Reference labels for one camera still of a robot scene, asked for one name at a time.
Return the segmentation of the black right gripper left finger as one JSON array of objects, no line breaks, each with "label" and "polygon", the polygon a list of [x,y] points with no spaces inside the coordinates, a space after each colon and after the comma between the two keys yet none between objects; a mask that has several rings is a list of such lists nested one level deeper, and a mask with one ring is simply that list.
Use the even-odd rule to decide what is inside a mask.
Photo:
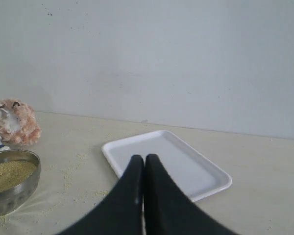
[{"label": "black right gripper left finger", "polygon": [[60,235],[141,235],[144,160],[131,157],[123,175],[87,215]]}]

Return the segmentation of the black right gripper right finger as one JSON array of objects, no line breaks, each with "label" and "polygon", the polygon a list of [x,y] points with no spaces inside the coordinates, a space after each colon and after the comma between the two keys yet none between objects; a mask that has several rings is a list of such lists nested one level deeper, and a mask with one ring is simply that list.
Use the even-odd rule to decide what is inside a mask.
[{"label": "black right gripper right finger", "polygon": [[235,235],[196,206],[176,185],[156,154],[146,157],[144,209],[148,235]]}]

